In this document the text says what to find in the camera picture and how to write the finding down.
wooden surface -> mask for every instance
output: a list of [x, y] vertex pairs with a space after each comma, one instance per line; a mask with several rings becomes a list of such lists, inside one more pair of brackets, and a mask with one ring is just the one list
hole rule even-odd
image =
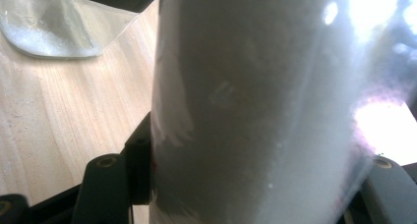
[[[0, 195], [38, 203], [122, 150], [150, 111], [157, 2], [97, 58], [34, 59], [0, 35]], [[146, 207], [135, 216], [148, 223]]]

